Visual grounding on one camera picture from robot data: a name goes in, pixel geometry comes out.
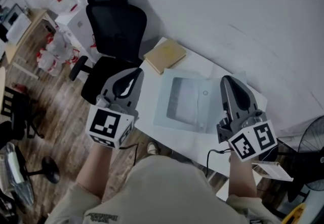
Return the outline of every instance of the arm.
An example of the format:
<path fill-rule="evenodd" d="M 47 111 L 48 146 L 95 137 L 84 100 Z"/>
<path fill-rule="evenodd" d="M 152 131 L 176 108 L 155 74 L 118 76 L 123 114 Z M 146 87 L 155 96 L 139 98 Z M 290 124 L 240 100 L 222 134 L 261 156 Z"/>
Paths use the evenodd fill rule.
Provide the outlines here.
<path fill-rule="evenodd" d="M 228 195 L 238 197 L 257 197 L 251 160 L 242 162 L 235 152 L 231 153 Z"/>
<path fill-rule="evenodd" d="M 105 192 L 112 149 L 94 143 L 88 158 L 63 199 L 55 206 L 46 224 L 66 224 L 71 218 L 83 219 L 84 213 L 100 205 Z"/>
<path fill-rule="evenodd" d="M 100 199 L 108 181 L 111 154 L 111 148 L 94 143 L 76 178 L 76 183 Z"/>

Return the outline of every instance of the sneaker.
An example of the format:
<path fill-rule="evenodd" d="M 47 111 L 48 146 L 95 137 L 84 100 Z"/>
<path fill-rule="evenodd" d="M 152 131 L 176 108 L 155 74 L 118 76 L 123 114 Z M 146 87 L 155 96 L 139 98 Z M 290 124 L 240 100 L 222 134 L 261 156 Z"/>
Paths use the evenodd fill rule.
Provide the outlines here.
<path fill-rule="evenodd" d="M 157 144 L 155 142 L 150 142 L 147 145 L 147 153 L 149 155 L 155 155 L 155 156 L 158 155 L 158 147 L 157 147 Z"/>

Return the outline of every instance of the wooden floor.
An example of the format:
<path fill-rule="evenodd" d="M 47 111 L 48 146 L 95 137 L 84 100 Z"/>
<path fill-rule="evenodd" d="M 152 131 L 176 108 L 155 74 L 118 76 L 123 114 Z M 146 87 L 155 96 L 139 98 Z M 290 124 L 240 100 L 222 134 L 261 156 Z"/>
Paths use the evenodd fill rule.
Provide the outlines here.
<path fill-rule="evenodd" d="M 52 77 L 37 69 L 36 51 L 22 52 L 19 55 L 27 60 L 25 66 L 34 71 L 39 80 L 7 65 L 4 59 L 1 65 L 7 69 L 6 85 L 10 86 L 11 83 L 26 85 L 29 95 L 38 101 L 37 108 L 45 109 L 46 114 L 39 125 L 39 131 L 45 138 L 40 139 L 37 136 L 35 139 L 24 138 L 16 144 L 27 160 L 28 171 L 39 170 L 42 158 L 51 156 L 59 166 L 61 174 L 61 180 L 57 185 L 49 183 L 41 175 L 31 177 L 35 203 L 33 207 L 26 209 L 23 220 L 25 224 L 36 224 L 41 216 L 47 216 L 51 212 L 68 187 L 73 184 L 88 155 L 92 141 L 85 135 L 85 125 L 90 106 L 80 96 L 83 84 L 79 80 L 75 82 L 69 80 L 69 66 L 65 66 L 58 77 Z M 8 119 L 1 116 L 0 122 L 4 120 Z M 140 143 L 138 158 L 141 158 L 149 141 L 150 137 L 135 130 L 126 141 L 126 145 Z M 124 184 L 133 164 L 134 152 L 135 149 L 115 152 L 116 157 L 111 165 L 104 200 L 112 198 Z M 215 193 L 226 180 L 227 178 L 220 174 L 213 177 L 210 183 Z M 261 185 L 262 190 L 266 190 L 271 184 Z"/>

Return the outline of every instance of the red and white bag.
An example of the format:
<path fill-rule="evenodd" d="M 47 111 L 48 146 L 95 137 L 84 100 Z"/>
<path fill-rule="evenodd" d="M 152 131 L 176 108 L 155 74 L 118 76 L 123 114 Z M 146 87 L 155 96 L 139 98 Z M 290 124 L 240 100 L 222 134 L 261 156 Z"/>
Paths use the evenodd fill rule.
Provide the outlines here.
<path fill-rule="evenodd" d="M 71 43 L 68 43 L 64 35 L 56 32 L 47 35 L 46 50 L 54 55 L 61 63 L 76 63 L 79 58 L 79 50 L 75 49 Z"/>
<path fill-rule="evenodd" d="M 62 70 L 62 63 L 44 48 L 37 53 L 36 60 L 38 67 L 52 76 L 58 76 Z"/>

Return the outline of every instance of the table leg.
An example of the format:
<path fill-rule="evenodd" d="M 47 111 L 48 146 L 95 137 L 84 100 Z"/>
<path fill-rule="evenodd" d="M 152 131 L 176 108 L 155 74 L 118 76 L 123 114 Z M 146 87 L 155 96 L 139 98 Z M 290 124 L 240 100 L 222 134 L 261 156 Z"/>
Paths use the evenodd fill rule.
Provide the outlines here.
<path fill-rule="evenodd" d="M 56 30 L 57 25 L 55 21 L 52 20 L 52 18 L 47 14 L 47 12 L 44 14 L 44 19 L 47 20 L 51 24 L 51 26 Z"/>
<path fill-rule="evenodd" d="M 17 64 L 16 62 L 13 62 L 12 65 L 14 67 L 16 67 L 17 69 L 21 70 L 22 72 L 26 73 L 27 75 L 35 78 L 36 80 L 39 79 L 39 77 L 35 74 L 33 74 L 32 72 L 28 71 L 27 69 L 23 68 L 22 66 L 20 66 L 19 64 Z"/>

